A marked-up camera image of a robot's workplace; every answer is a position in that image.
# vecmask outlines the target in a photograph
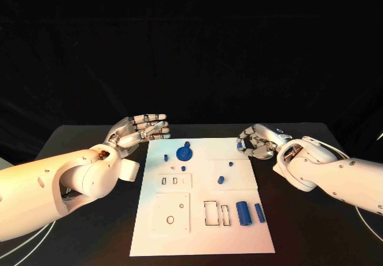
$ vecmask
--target blue object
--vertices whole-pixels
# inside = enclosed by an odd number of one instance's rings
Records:
[[[252,224],[252,218],[249,216],[249,208],[246,201],[240,201],[234,204],[237,206],[237,218],[242,226]]]
[[[183,161],[183,162],[185,162],[185,161],[188,161],[191,159],[193,152],[191,152],[191,149],[190,149],[188,141],[185,142],[184,147],[180,147],[177,149],[175,155],[177,155],[178,160]]]
[[[262,212],[262,208],[260,208],[259,203],[255,204],[255,209],[256,209],[256,214],[257,214],[259,222],[263,223],[265,222],[265,216],[263,216],[263,212]]]
[[[224,177],[223,177],[223,176],[220,176],[220,177],[219,177],[219,179],[217,179],[217,183],[219,183],[219,184],[221,184],[221,183],[223,183],[223,181],[224,181]]]

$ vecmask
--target white board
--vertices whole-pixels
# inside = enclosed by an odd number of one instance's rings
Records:
[[[168,139],[149,142],[131,256],[275,252],[267,222],[259,223],[255,210],[260,199],[252,165],[247,156],[236,150],[234,140]],[[190,142],[193,158],[181,162],[175,151],[185,141]],[[217,184],[220,175],[226,176],[221,185]],[[172,184],[172,178],[177,178],[177,184]],[[206,226],[204,202],[213,201],[217,202],[219,225]],[[239,201],[247,202],[249,226],[239,224],[234,206]],[[227,219],[230,225],[224,226],[223,220]]]

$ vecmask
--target white robotic arm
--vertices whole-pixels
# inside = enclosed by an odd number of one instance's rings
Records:
[[[0,241],[24,235],[134,181],[138,163],[122,159],[138,143],[168,139],[165,115],[124,118],[102,144],[0,171]],[[60,185],[72,189],[62,196]]]
[[[255,149],[242,147],[247,135]],[[237,150],[259,159],[278,152],[273,170],[299,190],[319,186],[338,200],[383,215],[383,165],[348,158],[341,151],[338,160],[321,143],[309,137],[292,140],[280,129],[255,124],[239,135]]]

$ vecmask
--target table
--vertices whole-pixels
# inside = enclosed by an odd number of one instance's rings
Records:
[[[276,125],[293,138],[308,135],[339,147],[324,124]],[[236,137],[249,126],[171,125],[171,137]],[[60,126],[36,159],[102,143],[109,127]],[[128,157],[141,164],[135,182],[118,181],[105,198],[57,220],[44,242],[21,265],[381,265],[383,243],[367,230],[354,207],[334,200],[319,188],[311,192],[295,189],[272,171],[275,158],[265,161],[250,158],[275,254],[129,257],[147,149],[148,144],[139,144]],[[13,265],[40,238],[7,256],[1,265]],[[0,243],[0,254],[24,239],[27,237]]]

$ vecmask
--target cable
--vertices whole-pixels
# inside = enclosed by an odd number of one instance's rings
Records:
[[[36,245],[36,247],[30,250],[30,252],[26,254],[26,257],[13,266],[17,266],[24,261],[24,259],[30,256],[33,251],[37,249],[39,245],[41,244],[43,240],[47,237],[47,234],[49,234],[49,232],[50,232],[50,230],[53,228],[54,223],[56,223],[56,221],[52,223],[50,229],[47,230],[46,235],[43,236],[41,240],[39,241],[39,244]]]
[[[0,259],[3,259],[10,253],[13,253],[39,234],[40,232],[46,229],[49,225],[46,225],[37,232],[36,234],[30,237],[30,239],[27,241],[23,242],[23,244],[20,244],[17,247],[14,247],[5,254],[3,254],[0,256]]]
[[[338,155],[341,155],[341,157],[342,157],[344,159],[350,159],[348,155],[347,155],[342,151],[339,151],[335,147],[332,147],[331,145],[328,145],[327,143],[324,143],[324,142],[321,142],[321,141],[318,141],[318,140],[315,140],[315,141],[316,141],[319,144],[325,145],[331,150],[334,150],[334,151],[338,153]],[[370,231],[373,232],[374,236],[375,236],[375,237],[380,239],[380,241],[383,242],[381,237],[375,234],[373,228],[368,226],[367,222],[364,221],[364,218],[363,218],[363,216],[361,216],[361,214],[360,214],[360,211],[358,211],[357,206],[354,206],[354,207],[355,207],[357,214],[358,214],[358,216],[360,216],[360,218],[361,218],[363,223],[365,224],[367,228],[368,228]]]

